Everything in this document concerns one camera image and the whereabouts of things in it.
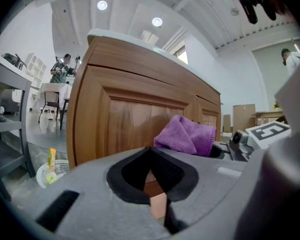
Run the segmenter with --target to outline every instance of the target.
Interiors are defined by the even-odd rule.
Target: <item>cabinet door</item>
[[[75,113],[76,164],[140,147],[174,115],[196,119],[196,96],[148,77],[88,66]]]
[[[215,140],[220,140],[221,108],[203,98],[196,97],[196,122],[216,127]]]

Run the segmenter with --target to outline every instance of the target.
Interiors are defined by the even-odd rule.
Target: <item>cardboard box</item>
[[[231,133],[231,115],[230,114],[223,115],[223,132]]]
[[[235,105],[233,106],[233,130],[235,134],[237,130],[245,131],[248,128],[255,126],[256,118],[253,114],[256,113],[255,104]]]

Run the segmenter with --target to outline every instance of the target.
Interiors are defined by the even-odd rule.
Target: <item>black slot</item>
[[[71,206],[77,200],[79,193],[71,190],[64,191],[41,214],[36,222],[47,230],[54,232]]]

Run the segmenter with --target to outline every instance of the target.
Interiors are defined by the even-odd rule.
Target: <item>ceiling lamp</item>
[[[101,0],[98,2],[97,6],[98,6],[99,10],[103,11],[103,10],[107,9],[108,4],[106,1]]]
[[[162,25],[162,19],[156,17],[152,20],[152,24],[156,27],[160,27]]]

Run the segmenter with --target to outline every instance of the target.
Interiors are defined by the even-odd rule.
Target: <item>white table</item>
[[[40,112],[40,109],[45,105],[45,97],[47,102],[58,102],[59,108],[63,109],[65,99],[70,98],[72,87],[66,83],[43,83],[37,93],[32,110]],[[54,110],[49,106],[45,106],[48,110]]]

